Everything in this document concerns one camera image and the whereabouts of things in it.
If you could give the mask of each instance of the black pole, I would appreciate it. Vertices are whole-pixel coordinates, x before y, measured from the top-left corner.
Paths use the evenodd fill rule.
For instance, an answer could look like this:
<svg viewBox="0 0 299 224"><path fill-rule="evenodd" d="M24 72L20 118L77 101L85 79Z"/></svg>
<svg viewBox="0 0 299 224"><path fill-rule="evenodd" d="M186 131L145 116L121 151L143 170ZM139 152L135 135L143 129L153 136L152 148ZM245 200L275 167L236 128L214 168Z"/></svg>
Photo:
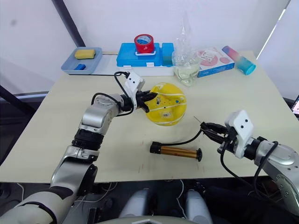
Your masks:
<svg viewBox="0 0 299 224"><path fill-rule="evenodd" d="M19 110L21 110L23 113L27 115L33 116L33 114L36 112L36 110L33 107L31 107L29 104L20 101L16 96L11 94L1 85L0 85L0 97L2 97L11 105L15 106L16 108L18 108Z"/></svg>
<svg viewBox="0 0 299 224"><path fill-rule="evenodd" d="M69 11L67 10L67 7L64 4L63 0L52 0L58 14L60 15L60 18L62 22L64 22L64 25L71 35L73 41L75 42L77 47L86 47L84 41L82 40L82 37L80 36L80 33L76 27L76 24L74 23L73 19L71 18L71 15Z"/></svg>

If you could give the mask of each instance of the clear plastic bag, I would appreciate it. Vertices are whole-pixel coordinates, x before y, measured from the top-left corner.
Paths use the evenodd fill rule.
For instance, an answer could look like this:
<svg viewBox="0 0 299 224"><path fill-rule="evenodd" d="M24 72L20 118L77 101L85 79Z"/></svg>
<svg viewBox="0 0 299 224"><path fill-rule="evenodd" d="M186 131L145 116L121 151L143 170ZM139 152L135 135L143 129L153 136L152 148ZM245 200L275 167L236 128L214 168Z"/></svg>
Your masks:
<svg viewBox="0 0 299 224"><path fill-rule="evenodd" d="M192 86L199 72L201 58L191 47L191 28L187 13L184 13L181 35L176 39L172 63L174 74L186 86Z"/></svg>

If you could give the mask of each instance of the yellow ball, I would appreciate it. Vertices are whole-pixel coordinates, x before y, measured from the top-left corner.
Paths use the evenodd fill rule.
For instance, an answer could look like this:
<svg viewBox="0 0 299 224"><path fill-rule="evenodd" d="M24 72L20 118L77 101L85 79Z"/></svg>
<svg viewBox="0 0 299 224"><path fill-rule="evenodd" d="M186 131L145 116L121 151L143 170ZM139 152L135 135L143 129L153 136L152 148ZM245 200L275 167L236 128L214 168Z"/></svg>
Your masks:
<svg viewBox="0 0 299 224"><path fill-rule="evenodd" d="M145 102L149 107L149 112L146 113L148 119L161 126L177 124L186 111L184 93L171 83L158 83L151 92L157 93L157 96Z"/></svg>

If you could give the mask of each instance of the white wall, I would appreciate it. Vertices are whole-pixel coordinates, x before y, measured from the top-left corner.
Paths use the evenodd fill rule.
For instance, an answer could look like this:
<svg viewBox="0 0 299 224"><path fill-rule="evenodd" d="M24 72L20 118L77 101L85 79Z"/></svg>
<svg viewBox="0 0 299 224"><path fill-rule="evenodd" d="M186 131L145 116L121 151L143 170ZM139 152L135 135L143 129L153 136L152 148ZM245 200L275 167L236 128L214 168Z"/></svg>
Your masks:
<svg viewBox="0 0 299 224"><path fill-rule="evenodd" d="M298 10L299 0L291 0L258 59L281 95L290 99L299 95Z"/></svg>
<svg viewBox="0 0 299 224"><path fill-rule="evenodd" d="M118 52L141 33L173 42L184 11L194 46L230 45L257 56L288 0L65 0L88 46Z"/></svg>
<svg viewBox="0 0 299 224"><path fill-rule="evenodd" d="M48 91L75 44L50 0L0 0L0 84Z"/></svg>

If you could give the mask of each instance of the red tape roll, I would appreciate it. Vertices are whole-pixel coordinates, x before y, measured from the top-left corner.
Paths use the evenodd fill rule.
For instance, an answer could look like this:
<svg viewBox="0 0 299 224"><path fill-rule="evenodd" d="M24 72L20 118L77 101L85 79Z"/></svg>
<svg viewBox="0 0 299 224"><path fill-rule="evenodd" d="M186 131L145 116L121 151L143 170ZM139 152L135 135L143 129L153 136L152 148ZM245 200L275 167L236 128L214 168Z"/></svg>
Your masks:
<svg viewBox="0 0 299 224"><path fill-rule="evenodd" d="M140 34L134 39L134 43L138 53L154 52L154 38L149 34Z"/></svg>

